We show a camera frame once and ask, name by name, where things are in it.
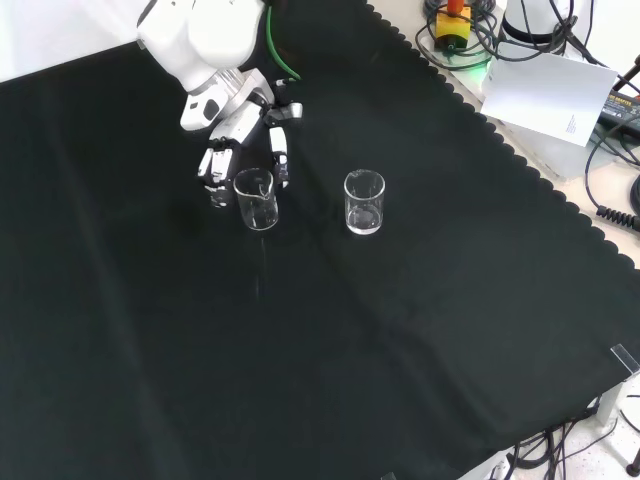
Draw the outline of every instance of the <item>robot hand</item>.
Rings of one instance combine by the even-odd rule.
[[[263,11],[262,0],[151,0],[138,20],[142,45],[188,93],[182,127],[215,127],[198,177],[216,207],[233,201],[237,151],[261,120],[272,127],[274,177],[283,186],[289,182],[279,122],[300,118],[302,106],[273,109],[274,93],[264,76],[238,70],[255,48]]]

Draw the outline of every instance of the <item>white paper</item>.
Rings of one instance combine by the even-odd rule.
[[[502,43],[510,58],[530,49]],[[484,115],[584,147],[616,80],[607,68],[544,53],[524,62],[492,61]]]

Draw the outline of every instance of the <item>white table surface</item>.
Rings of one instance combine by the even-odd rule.
[[[400,33],[405,35],[415,46],[415,34],[425,24],[422,15],[422,0],[368,0],[368,3],[372,5],[376,12],[380,13],[384,19],[398,28]],[[637,50],[637,53],[640,53],[640,44]],[[454,86],[455,91],[461,94],[467,103],[472,104],[476,110],[480,110],[480,102],[469,90],[449,72],[441,70],[441,73],[447,77],[447,80]],[[533,155],[527,151],[526,146],[518,144],[514,135],[512,135],[504,125],[498,121],[493,121],[492,123],[496,125],[498,133],[505,138],[505,142],[516,150],[517,154],[527,158],[529,165],[538,168],[543,177],[548,178],[554,183],[556,190],[566,195],[567,201],[576,204],[582,213],[588,215],[593,220],[593,224],[604,232],[605,238],[617,245],[620,253],[630,257],[635,262],[636,268],[640,268],[640,234],[620,228],[606,220],[598,218],[596,216],[596,208],[589,200],[585,191],[583,178],[576,178],[566,183],[554,180],[554,178],[545,174],[544,169],[539,168],[538,165],[531,160]],[[589,182],[591,191],[601,205],[606,205],[609,208],[625,213],[632,213],[633,210],[629,202],[629,192],[638,175],[640,175],[640,170],[628,166],[622,160],[616,160],[614,163],[598,168],[590,173]]]

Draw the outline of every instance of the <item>empty glass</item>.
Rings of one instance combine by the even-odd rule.
[[[358,235],[371,235],[382,226],[384,178],[371,170],[356,170],[344,181],[347,227]]]
[[[233,188],[238,194],[242,220],[251,230],[267,230],[278,222],[278,204],[273,175],[262,168],[243,170],[236,175]]]

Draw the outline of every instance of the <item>electronic device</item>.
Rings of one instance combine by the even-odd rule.
[[[471,35],[471,7],[464,0],[448,0],[446,12],[436,16],[435,46],[441,50],[466,48]]]

